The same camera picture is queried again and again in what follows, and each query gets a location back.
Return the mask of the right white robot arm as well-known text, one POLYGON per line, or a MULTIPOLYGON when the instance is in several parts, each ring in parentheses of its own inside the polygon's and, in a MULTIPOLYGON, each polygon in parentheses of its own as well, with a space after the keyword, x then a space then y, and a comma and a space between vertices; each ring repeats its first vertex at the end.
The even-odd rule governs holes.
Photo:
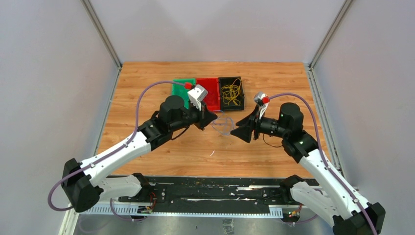
POLYGON ((325 195, 297 175, 286 178, 279 191, 285 204, 299 202, 332 227, 336 235, 378 235, 386 211, 380 203, 362 196, 330 162, 318 141, 303 129, 303 113, 295 103, 284 103, 279 118, 264 117, 265 106, 257 105, 240 120, 231 135, 250 143, 259 134, 281 138, 284 151, 311 173, 325 195))

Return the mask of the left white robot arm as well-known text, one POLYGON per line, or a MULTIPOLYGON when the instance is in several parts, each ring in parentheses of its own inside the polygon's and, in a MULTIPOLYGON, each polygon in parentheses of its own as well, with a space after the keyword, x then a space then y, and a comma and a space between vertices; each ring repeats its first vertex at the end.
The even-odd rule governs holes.
POLYGON ((217 115, 204 102, 200 107, 190 104, 186 108, 180 96, 171 95, 123 141, 80 162, 74 158, 68 160, 61 187, 76 212, 87 211, 98 201, 110 198, 129 196, 145 202, 150 189, 137 174, 111 179, 108 176, 134 158, 172 140, 175 131, 186 131, 191 125, 204 130, 215 119, 217 115))

